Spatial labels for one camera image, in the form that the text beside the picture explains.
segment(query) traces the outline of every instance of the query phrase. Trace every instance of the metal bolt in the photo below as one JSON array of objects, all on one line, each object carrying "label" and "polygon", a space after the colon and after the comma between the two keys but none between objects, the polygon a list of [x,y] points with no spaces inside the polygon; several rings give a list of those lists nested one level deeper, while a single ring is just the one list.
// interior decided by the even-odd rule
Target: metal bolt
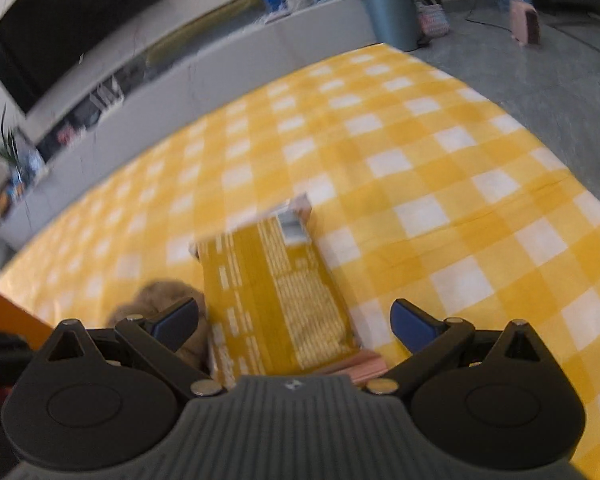
[{"label": "metal bolt", "polygon": [[398,391],[400,384],[395,382],[393,379],[378,378],[371,379],[366,384],[366,389],[375,395],[391,395]]},{"label": "metal bolt", "polygon": [[222,385],[212,379],[202,379],[191,385],[191,391],[199,397],[211,397],[222,391]]}]

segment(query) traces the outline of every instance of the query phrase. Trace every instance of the orange object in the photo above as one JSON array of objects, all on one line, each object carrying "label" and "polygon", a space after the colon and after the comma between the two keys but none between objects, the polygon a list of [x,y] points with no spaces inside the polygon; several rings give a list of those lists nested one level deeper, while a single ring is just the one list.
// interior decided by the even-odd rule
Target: orange object
[{"label": "orange object", "polygon": [[52,328],[0,295],[0,332],[18,334],[33,350],[42,346]]}]

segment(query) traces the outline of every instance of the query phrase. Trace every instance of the black tv screen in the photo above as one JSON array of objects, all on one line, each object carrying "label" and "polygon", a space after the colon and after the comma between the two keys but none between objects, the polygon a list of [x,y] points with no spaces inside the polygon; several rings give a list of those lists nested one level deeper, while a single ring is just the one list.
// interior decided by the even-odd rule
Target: black tv screen
[{"label": "black tv screen", "polygon": [[159,0],[16,0],[0,20],[0,81],[26,113],[82,56]]}]

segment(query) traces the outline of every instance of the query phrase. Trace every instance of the stuffed toy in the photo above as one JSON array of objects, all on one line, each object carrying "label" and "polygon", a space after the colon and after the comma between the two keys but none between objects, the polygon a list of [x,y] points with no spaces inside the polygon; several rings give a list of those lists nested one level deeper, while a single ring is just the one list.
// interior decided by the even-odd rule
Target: stuffed toy
[{"label": "stuffed toy", "polygon": [[155,316],[185,298],[193,298],[198,304],[198,327],[175,354],[196,370],[206,371],[209,325],[206,320],[205,297],[202,292],[187,283],[178,280],[159,280],[145,285],[133,301],[120,305],[111,314],[107,326],[112,328],[131,314],[142,314],[144,317]]}]

